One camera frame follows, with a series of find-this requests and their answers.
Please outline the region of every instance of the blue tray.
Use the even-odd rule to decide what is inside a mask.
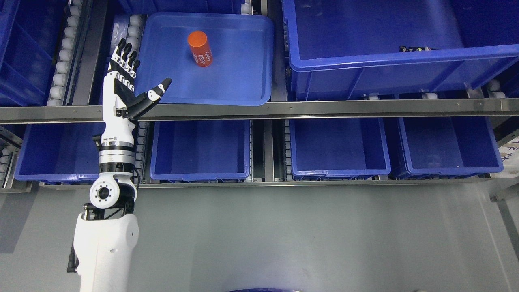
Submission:
[[[187,37],[204,31],[213,63],[195,64]],[[262,105],[270,98],[273,25],[250,15],[160,12],[144,29],[136,92],[170,77],[173,83],[160,102]]]
[[[242,180],[249,172],[249,120],[155,123],[152,179]]]
[[[290,144],[295,179],[367,179],[390,171],[380,118],[291,120]]]

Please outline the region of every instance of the robotic hand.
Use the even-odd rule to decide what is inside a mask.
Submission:
[[[131,253],[139,238],[133,214],[137,188],[132,131],[138,118],[156,105],[171,79],[135,96],[136,70],[140,65],[131,44],[123,38],[110,59],[103,81],[103,135],[95,136],[99,150],[99,178],[90,189],[90,202],[79,214],[68,272],[81,276],[81,292],[126,291]],[[105,216],[106,209],[115,209]],[[110,219],[118,211],[121,218]]]

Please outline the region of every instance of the white roller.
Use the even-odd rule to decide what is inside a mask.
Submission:
[[[79,25],[79,17],[77,16],[69,16],[66,19],[66,22],[69,26],[72,26],[73,28],[76,28]]]
[[[54,86],[50,89],[50,97],[54,99],[61,99],[65,95],[65,88],[62,86]]]
[[[133,49],[137,49],[139,47],[139,39],[136,37],[129,37],[126,39],[126,42],[130,43]]]
[[[61,50],[59,52],[59,56],[60,56],[60,61],[67,61],[67,62],[69,62],[70,58],[72,56],[72,50],[68,50],[68,49]]]
[[[488,94],[488,96],[490,98],[506,98],[507,97],[504,93],[499,92],[499,91],[497,91],[497,92],[490,92]]]
[[[140,15],[130,16],[130,25],[140,27],[142,25],[142,17]]]
[[[66,75],[65,74],[56,74],[52,77],[52,81],[54,82],[54,85],[65,86]]]
[[[79,6],[71,6],[70,14],[72,16],[79,16],[81,14],[81,8]]]
[[[48,107],[59,107],[61,105],[61,99],[49,99],[47,101]]]
[[[75,38],[77,33],[77,28],[68,27],[65,28],[65,36],[68,38]]]
[[[492,79],[487,83],[488,91],[499,91],[501,88],[501,82],[499,80]]]
[[[71,50],[74,47],[74,39],[66,37],[61,40],[61,45],[64,49]]]
[[[0,163],[2,163],[2,164],[9,163],[9,155],[0,157]]]
[[[68,73],[69,67],[70,67],[70,63],[65,62],[65,61],[56,63],[56,71],[58,71],[58,73],[62,73],[62,74]]]
[[[251,11],[251,5],[249,3],[243,3],[241,5],[241,14],[249,15]]]
[[[422,94],[423,99],[438,99],[438,95],[432,92]]]
[[[138,26],[130,26],[130,27],[128,27],[128,36],[129,37],[139,37],[139,36],[141,36],[141,29]]]

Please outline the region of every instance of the orange can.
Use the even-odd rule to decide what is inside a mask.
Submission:
[[[207,67],[213,62],[213,53],[209,47],[207,35],[203,31],[194,31],[187,37],[187,43],[193,53],[193,59],[200,67]]]

